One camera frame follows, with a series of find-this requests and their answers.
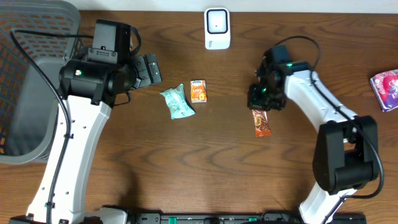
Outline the orange red snack bar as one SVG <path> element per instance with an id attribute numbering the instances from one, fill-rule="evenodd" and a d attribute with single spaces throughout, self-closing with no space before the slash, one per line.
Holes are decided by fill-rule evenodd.
<path id="1" fill-rule="evenodd" d="M 263 137 L 271 135 L 267 114 L 265 111 L 252 110 L 252 117 L 255 125 L 256 137 Z"/>

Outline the mint green wipes packet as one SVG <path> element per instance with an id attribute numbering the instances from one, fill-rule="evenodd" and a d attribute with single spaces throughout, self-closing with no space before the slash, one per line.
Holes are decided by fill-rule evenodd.
<path id="1" fill-rule="evenodd" d="M 160 93 L 170 110 L 171 119 L 187 118 L 195 114 L 185 98 L 184 85 L 181 83 L 176 88 L 170 88 Z"/>

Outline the orange tissue packet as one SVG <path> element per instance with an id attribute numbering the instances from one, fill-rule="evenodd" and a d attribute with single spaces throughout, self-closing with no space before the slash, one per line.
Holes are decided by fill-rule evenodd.
<path id="1" fill-rule="evenodd" d="M 191 102 L 192 103 L 206 103 L 208 100 L 206 93 L 206 80 L 192 80 L 191 87 Z"/>

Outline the purple pink floral packet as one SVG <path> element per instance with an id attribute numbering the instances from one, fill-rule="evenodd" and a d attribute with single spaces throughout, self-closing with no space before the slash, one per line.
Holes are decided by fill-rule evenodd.
<path id="1" fill-rule="evenodd" d="M 397 69 L 378 73 L 369 82 L 383 112 L 397 108 Z"/>

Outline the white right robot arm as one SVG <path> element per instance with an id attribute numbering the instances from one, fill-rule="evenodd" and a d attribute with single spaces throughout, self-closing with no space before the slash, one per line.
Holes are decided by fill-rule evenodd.
<path id="1" fill-rule="evenodd" d="M 284 45 L 264 52 L 259 79 L 248 92 L 256 128 L 267 127 L 266 113 L 293 101 L 317 131 L 312 162 L 315 185 L 298 210 L 303 223 L 331 223 L 356 191 L 384 173 L 377 148 L 377 124 L 345 107 L 320 81 L 308 62 L 294 62 Z"/>

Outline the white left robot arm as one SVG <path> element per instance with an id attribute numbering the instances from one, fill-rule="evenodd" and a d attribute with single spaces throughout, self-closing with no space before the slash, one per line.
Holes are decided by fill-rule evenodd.
<path id="1" fill-rule="evenodd" d="M 93 45 L 70 59 L 52 92 L 58 118 L 40 188 L 24 215 L 11 223 L 134 223 L 128 209 L 105 205 L 87 212 L 86 190 L 101 132 L 116 97 L 162 81 L 154 54 L 140 55 L 139 33 L 122 22 L 96 21 Z"/>

